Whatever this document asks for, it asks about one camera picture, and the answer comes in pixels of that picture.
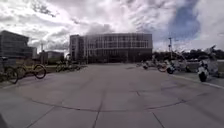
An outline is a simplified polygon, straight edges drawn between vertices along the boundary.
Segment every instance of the yellow bicycle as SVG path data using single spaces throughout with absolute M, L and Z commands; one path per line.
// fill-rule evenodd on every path
M 25 60 L 22 66 L 17 67 L 17 72 L 19 79 L 26 77 L 27 74 L 33 74 L 37 79 L 43 79 L 47 73 L 43 65 L 33 63 L 31 66 L 27 66 Z

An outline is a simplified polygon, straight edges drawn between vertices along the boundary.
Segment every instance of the pole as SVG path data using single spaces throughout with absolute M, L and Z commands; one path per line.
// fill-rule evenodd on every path
M 173 58 L 172 38 L 170 37 L 169 40 L 170 40 L 169 51 L 170 51 L 170 56 L 171 56 L 171 59 L 172 59 Z

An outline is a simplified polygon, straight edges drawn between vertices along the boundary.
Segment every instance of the office building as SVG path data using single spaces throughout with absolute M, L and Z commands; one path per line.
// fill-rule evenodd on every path
M 32 58 L 33 48 L 28 46 L 28 40 L 26 36 L 2 31 L 0 33 L 0 57 L 8 57 L 10 60 Z
M 48 59 L 60 60 L 61 57 L 64 57 L 64 53 L 55 52 L 55 51 L 47 51 Z
M 69 49 L 73 60 L 136 62 L 151 58 L 152 44 L 152 34 L 145 33 L 72 35 Z

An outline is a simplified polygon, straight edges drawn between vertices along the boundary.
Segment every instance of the electric scooter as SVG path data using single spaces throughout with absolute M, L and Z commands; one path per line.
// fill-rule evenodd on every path
M 212 46 L 208 48 L 205 52 L 207 56 L 200 57 L 201 61 L 199 62 L 198 68 L 198 77 L 201 82 L 206 82 L 208 77 L 220 77 L 220 73 L 218 71 L 218 61 L 215 57 L 214 48 L 216 46 Z

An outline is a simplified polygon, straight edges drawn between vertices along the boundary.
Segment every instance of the sky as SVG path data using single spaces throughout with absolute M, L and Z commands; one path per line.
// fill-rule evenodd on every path
M 66 52 L 69 35 L 145 32 L 155 51 L 224 50 L 223 0 L 0 0 L 0 31 Z

